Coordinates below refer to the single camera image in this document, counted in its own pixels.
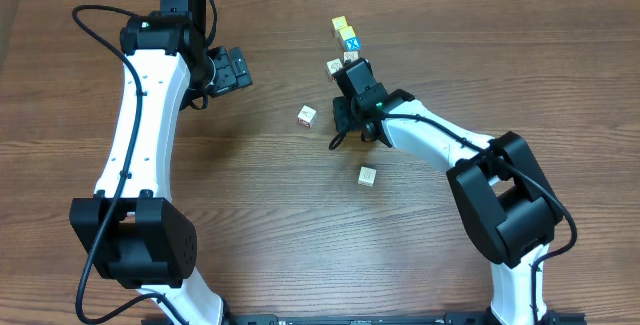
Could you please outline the white block blue D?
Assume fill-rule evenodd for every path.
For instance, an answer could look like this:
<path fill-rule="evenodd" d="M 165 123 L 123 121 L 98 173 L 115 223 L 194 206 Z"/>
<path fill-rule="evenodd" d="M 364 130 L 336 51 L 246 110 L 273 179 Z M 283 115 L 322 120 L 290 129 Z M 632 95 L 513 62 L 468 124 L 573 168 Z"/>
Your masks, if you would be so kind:
<path fill-rule="evenodd" d="M 311 128 L 317 119 L 317 111 L 307 105 L 304 105 L 297 116 L 298 123 Z"/>

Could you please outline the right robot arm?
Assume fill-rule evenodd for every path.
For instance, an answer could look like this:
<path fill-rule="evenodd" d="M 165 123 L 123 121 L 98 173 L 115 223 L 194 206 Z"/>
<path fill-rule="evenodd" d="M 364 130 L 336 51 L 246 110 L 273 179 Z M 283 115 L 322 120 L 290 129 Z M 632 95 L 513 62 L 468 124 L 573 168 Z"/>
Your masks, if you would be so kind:
<path fill-rule="evenodd" d="M 571 219 L 527 142 L 513 132 L 494 138 L 459 127 L 426 108 L 414 95 L 388 92 L 364 58 L 331 75 L 341 96 L 333 101 L 336 149 L 358 131 L 411 153 L 443 172 L 467 236 L 490 262 L 493 295 L 488 321 L 553 324 L 543 300 L 546 260 L 555 228 Z"/>

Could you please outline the white ladybug wooden block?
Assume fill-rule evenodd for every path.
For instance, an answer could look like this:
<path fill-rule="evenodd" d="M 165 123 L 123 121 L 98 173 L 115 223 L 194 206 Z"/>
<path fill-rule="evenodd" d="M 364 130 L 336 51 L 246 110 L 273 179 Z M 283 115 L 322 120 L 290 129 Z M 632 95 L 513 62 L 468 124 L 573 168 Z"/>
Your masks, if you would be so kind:
<path fill-rule="evenodd" d="M 375 169 L 363 166 L 358 176 L 358 184 L 372 187 L 375 183 L 376 173 Z"/>

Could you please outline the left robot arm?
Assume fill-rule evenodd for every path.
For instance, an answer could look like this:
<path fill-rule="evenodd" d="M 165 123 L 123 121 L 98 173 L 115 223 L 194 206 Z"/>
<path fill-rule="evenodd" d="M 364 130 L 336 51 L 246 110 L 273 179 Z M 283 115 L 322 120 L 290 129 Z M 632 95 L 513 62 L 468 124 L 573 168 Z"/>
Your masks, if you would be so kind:
<path fill-rule="evenodd" d="M 160 0 L 127 18 L 113 47 L 123 97 L 112 147 L 92 196 L 69 214 L 83 274 L 135 290 L 168 324 L 229 324 L 228 305 L 197 270 L 196 229 L 173 205 L 170 166 L 179 113 L 250 86 L 250 72 L 239 48 L 214 45 L 214 0 Z"/>

